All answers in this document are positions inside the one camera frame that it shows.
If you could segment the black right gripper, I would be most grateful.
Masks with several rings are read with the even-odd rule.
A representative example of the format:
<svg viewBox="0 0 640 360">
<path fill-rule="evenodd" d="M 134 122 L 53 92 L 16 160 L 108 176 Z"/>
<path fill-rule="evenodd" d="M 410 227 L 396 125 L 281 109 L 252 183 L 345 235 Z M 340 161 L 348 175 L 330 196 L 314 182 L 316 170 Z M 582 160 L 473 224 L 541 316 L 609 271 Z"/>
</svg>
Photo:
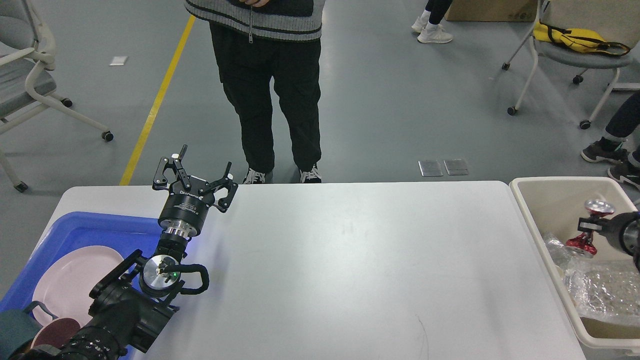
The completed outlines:
<svg viewBox="0 0 640 360">
<path fill-rule="evenodd" d="M 609 218 L 579 218 L 577 230 L 587 238 L 594 233 L 608 239 L 612 246 L 618 246 L 624 253 L 632 257 L 637 271 L 640 271 L 640 213 L 625 212 Z"/>
</svg>

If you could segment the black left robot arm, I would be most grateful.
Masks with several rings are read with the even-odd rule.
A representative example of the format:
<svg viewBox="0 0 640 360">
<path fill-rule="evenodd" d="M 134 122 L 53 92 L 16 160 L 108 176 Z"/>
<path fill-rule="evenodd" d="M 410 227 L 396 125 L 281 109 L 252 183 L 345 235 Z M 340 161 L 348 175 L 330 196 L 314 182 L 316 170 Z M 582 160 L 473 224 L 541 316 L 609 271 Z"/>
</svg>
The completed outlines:
<svg viewBox="0 0 640 360">
<path fill-rule="evenodd" d="M 226 165 L 222 177 L 208 181 L 187 173 L 179 153 L 162 157 L 151 187 L 167 191 L 158 217 L 160 236 L 153 254 L 133 251 L 99 280 L 89 292 L 89 322 L 65 336 L 62 344 L 19 346 L 10 360 L 118 360 L 128 346 L 146 353 L 171 317 L 178 312 L 178 295 L 197 296 L 210 287 L 202 264 L 185 264 L 186 248 L 202 232 L 211 208 L 222 214 L 233 202 L 238 184 Z"/>
</svg>

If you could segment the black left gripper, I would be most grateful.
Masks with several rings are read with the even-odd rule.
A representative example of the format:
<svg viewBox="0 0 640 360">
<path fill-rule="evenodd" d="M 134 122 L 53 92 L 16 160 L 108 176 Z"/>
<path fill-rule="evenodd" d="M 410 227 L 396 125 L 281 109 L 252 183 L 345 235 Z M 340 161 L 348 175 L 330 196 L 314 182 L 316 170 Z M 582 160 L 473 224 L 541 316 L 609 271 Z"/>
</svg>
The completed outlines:
<svg viewBox="0 0 640 360">
<path fill-rule="evenodd" d="M 162 157 L 153 177 L 151 188 L 154 191 L 168 191 L 166 203 L 158 217 L 158 225 L 167 229 L 169 223 L 182 221 L 190 226 L 190 235 L 198 236 L 202 232 L 210 207 L 222 214 L 231 207 L 238 190 L 238 183 L 231 175 L 232 162 L 227 162 L 224 174 L 213 181 L 192 180 L 182 165 L 188 146 L 183 145 L 179 153 Z M 175 180 L 169 183 L 165 172 L 172 171 Z"/>
</svg>

